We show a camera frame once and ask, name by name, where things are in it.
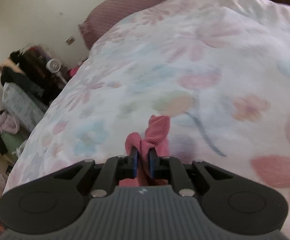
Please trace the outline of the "pink ribbed knit garment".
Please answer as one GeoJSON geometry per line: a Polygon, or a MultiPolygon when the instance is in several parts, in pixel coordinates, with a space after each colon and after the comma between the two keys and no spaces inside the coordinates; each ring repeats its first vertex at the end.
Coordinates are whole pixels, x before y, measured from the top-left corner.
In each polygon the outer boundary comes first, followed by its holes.
{"type": "Polygon", "coordinates": [[[119,182],[120,186],[161,186],[166,185],[163,179],[150,177],[150,163],[148,153],[150,149],[156,150],[158,156],[169,156],[168,133],[170,129],[170,117],[167,115],[152,115],[148,121],[148,128],[142,137],[139,133],[130,133],[125,140],[126,154],[131,154],[132,148],[136,148],[140,154],[137,161],[137,173],[134,179],[124,179],[119,182]]]}

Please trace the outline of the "pile of clothes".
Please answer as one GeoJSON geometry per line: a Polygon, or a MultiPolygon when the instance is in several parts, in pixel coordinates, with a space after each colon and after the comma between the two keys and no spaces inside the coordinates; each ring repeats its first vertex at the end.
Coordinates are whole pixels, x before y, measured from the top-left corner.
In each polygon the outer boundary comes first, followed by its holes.
{"type": "Polygon", "coordinates": [[[52,57],[34,45],[12,52],[0,63],[2,109],[0,110],[0,154],[22,152],[29,134],[42,120],[65,84],[46,69],[52,57]]]}

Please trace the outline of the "white floral fleece blanket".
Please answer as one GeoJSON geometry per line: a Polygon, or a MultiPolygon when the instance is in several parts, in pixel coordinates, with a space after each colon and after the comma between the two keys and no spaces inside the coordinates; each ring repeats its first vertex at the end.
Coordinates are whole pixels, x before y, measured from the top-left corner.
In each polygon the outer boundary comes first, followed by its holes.
{"type": "Polygon", "coordinates": [[[170,117],[169,153],[277,189],[289,205],[290,6],[166,0],[114,25],[31,133],[6,189],[101,163],[170,117]]]}

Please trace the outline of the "white handheld fan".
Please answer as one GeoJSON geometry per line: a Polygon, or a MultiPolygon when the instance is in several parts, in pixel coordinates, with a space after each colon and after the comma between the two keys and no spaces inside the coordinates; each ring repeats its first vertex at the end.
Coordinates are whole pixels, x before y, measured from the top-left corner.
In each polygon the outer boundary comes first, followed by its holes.
{"type": "Polygon", "coordinates": [[[62,76],[61,73],[61,62],[58,59],[50,59],[46,63],[46,69],[48,69],[52,74],[55,74],[57,77],[60,78],[60,80],[64,83],[67,84],[67,81],[65,78],[62,76]]]}

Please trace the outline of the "mauve ribbed pillow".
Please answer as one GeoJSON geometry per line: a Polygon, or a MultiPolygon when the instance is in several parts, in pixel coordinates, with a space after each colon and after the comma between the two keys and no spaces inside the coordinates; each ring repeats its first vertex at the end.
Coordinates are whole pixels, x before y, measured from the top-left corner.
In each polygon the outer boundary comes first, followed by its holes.
{"type": "Polygon", "coordinates": [[[165,0],[105,0],[78,25],[86,48],[91,49],[93,44],[120,20],[163,1],[165,0]]]}

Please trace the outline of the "wall outlet plate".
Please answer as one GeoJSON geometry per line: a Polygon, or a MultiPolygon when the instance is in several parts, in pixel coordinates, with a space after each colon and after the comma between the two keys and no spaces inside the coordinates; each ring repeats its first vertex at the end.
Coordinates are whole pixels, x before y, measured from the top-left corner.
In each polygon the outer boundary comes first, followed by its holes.
{"type": "Polygon", "coordinates": [[[70,46],[71,44],[73,44],[73,42],[75,41],[76,39],[73,37],[73,36],[71,36],[71,37],[69,37],[65,42],[66,42],[66,44],[68,45],[68,46],[70,46]]]}

